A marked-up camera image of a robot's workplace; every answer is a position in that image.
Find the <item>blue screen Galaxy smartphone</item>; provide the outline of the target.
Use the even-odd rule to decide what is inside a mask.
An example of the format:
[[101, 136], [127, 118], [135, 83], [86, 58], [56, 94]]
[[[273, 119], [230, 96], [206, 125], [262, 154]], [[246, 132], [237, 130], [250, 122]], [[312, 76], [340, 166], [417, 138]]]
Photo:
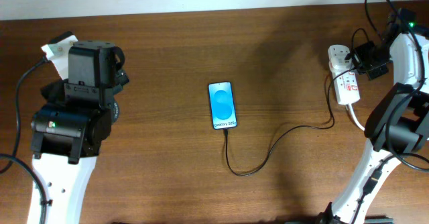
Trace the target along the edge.
[[212, 126], [214, 129], [228, 129], [238, 125], [232, 85], [216, 82], [208, 85]]

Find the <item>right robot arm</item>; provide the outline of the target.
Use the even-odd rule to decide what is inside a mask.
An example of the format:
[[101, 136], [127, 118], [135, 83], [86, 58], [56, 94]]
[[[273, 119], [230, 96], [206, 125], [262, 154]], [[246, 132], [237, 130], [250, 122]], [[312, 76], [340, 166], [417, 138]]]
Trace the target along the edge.
[[393, 62], [394, 85], [365, 124], [363, 155], [344, 191], [319, 213], [317, 223], [366, 223], [368, 208], [388, 176], [428, 139], [428, 28], [417, 25], [413, 11], [389, 16], [381, 45], [355, 50], [359, 72], [373, 63]]

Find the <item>white power strip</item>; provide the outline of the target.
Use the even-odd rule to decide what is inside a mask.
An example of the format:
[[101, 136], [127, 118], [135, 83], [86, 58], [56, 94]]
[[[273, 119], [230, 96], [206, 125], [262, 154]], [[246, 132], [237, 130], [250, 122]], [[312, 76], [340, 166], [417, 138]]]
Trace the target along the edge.
[[[349, 53], [349, 48], [343, 45], [331, 45], [328, 48], [329, 61], [334, 55], [345, 56], [346, 59]], [[353, 68], [342, 73], [332, 73], [332, 77], [339, 105], [351, 105], [360, 100], [359, 87]]]

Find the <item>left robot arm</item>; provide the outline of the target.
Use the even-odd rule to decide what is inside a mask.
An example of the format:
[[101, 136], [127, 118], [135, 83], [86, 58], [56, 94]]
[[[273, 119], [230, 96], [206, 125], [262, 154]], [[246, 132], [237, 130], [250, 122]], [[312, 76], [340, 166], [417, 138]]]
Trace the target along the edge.
[[115, 95], [129, 82], [114, 43], [77, 41], [65, 53], [66, 74], [42, 89], [47, 103], [32, 120], [28, 223], [79, 223], [101, 144], [119, 117]]

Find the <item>white USB charger plug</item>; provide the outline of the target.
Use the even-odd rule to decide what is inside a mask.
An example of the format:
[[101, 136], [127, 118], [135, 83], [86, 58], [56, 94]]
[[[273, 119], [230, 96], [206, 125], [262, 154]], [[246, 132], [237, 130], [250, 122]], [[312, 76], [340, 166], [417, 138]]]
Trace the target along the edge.
[[329, 68], [332, 73], [342, 73], [352, 68], [351, 60], [346, 60], [345, 56], [334, 55], [329, 62]]

